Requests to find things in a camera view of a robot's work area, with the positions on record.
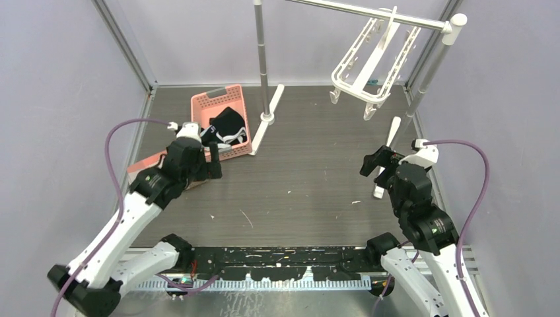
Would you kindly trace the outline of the black boxer briefs white trim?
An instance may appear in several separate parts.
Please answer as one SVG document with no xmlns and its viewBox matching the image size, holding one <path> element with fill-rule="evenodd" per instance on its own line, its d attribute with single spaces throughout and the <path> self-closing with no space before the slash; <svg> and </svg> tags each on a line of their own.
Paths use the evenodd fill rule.
<svg viewBox="0 0 560 317">
<path fill-rule="evenodd" d="M 217 117 L 211 118 L 209 123 L 209 127 L 200 134 L 204 147 L 216 143 L 219 148 L 225 148 L 248 141 L 245 119 L 231 107 L 226 107 Z"/>
</svg>

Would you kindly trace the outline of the white clip hanger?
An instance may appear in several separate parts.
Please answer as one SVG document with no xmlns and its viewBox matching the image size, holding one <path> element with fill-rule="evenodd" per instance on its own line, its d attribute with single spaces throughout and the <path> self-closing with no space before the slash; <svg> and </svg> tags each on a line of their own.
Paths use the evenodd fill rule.
<svg viewBox="0 0 560 317">
<path fill-rule="evenodd" d="M 401 70 L 421 32 L 421 27 L 408 25 L 403 38 L 399 38 L 403 23 L 396 21 L 398 8 L 381 10 L 390 16 L 370 18 L 331 73 L 331 102 L 337 104 L 342 93 L 363 101 L 365 121 L 382 107 L 393 85 L 401 79 Z M 371 79 L 378 83 L 367 85 Z"/>
</svg>

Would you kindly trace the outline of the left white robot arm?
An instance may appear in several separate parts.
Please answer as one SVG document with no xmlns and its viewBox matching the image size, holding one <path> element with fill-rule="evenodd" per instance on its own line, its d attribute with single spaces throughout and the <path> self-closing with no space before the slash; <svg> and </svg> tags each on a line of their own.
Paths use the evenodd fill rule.
<svg viewBox="0 0 560 317">
<path fill-rule="evenodd" d="M 162 238 L 144 254 L 120 263 L 143 229 L 193 182 L 222 176 L 219 146 L 179 137 L 160 161 L 138 172 L 119 207 L 98 236 L 67 265 L 54 265 L 48 279 L 84 316 L 109 316 L 122 297 L 152 276 L 192 266 L 194 250 L 176 234 Z"/>
</svg>

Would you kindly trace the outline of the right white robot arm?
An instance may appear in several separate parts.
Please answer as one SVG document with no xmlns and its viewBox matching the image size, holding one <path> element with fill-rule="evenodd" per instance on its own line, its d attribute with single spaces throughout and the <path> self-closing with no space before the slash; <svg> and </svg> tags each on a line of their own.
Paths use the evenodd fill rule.
<svg viewBox="0 0 560 317">
<path fill-rule="evenodd" d="M 364 156 L 359 173 L 369 176 L 381 168 L 374 182 L 387 191 L 403 235 L 426 263 L 435 283 L 414 266 L 389 232 L 367 241 L 368 266 L 386 270 L 399 281 L 425 316 L 487 316 L 468 275 L 456 226 L 433 200 L 428 172 L 438 161 L 438 148 L 430 141 L 416 139 L 413 150 L 413 154 L 403 155 L 383 145 Z"/>
</svg>

